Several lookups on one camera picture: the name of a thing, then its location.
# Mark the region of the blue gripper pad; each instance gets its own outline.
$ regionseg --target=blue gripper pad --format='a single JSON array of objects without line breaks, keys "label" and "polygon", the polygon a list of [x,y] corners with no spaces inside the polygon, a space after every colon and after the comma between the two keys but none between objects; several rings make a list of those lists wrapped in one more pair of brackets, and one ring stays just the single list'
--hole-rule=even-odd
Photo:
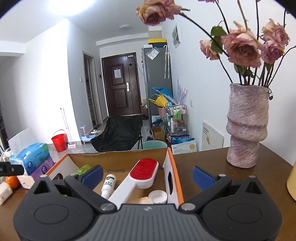
[{"label": "blue gripper pad", "polygon": [[203,169],[201,169],[198,166],[195,166],[193,168],[192,177],[193,177],[194,182],[202,190],[207,189],[208,187],[210,187],[211,185],[213,185],[216,182],[215,178],[211,174],[207,173],[206,171],[204,171]]},{"label": "blue gripper pad", "polygon": [[104,170],[101,165],[95,165],[84,174],[78,177],[78,181],[93,190],[102,180],[104,176]]}]

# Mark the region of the white brush handle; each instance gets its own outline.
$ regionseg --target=white brush handle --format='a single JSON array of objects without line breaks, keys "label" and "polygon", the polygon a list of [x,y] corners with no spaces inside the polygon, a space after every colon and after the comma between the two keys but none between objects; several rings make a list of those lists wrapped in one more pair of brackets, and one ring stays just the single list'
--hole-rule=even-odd
[{"label": "white brush handle", "polygon": [[136,183],[127,176],[111,195],[108,201],[114,203],[117,206],[117,209],[120,209],[121,204],[128,200],[135,187]]}]

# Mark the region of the teal bucket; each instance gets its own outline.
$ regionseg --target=teal bucket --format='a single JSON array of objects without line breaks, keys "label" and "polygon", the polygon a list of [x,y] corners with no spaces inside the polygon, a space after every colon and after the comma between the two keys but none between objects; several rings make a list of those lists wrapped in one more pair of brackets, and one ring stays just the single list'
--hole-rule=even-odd
[{"label": "teal bucket", "polygon": [[143,149],[157,149],[157,148],[167,148],[167,144],[163,141],[146,141],[143,142]]}]

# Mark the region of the brown tabletop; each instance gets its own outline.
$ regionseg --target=brown tabletop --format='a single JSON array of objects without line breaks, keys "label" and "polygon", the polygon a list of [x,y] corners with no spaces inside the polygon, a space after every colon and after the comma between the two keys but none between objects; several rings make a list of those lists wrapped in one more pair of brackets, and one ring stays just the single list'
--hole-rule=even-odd
[{"label": "brown tabletop", "polygon": [[[184,200],[201,192],[198,186],[188,178],[192,168],[199,165],[212,174],[225,173],[232,179],[242,180],[249,175],[257,176],[276,202],[283,216],[283,225],[276,241],[292,241],[296,237],[296,201],[287,191],[286,181],[292,166],[263,145],[260,145],[258,164],[250,169],[233,167],[226,161],[227,148],[182,154],[174,156]],[[23,188],[14,190],[10,198],[0,206],[0,240],[19,241],[13,228],[13,215],[27,193]]]}]

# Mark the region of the yellow cylinder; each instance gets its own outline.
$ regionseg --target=yellow cylinder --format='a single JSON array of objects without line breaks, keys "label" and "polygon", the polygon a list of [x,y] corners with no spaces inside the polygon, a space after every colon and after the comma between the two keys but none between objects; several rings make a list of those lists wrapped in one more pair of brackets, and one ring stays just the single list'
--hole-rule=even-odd
[{"label": "yellow cylinder", "polygon": [[292,172],[287,180],[287,188],[292,198],[296,200],[296,163],[292,169]]}]

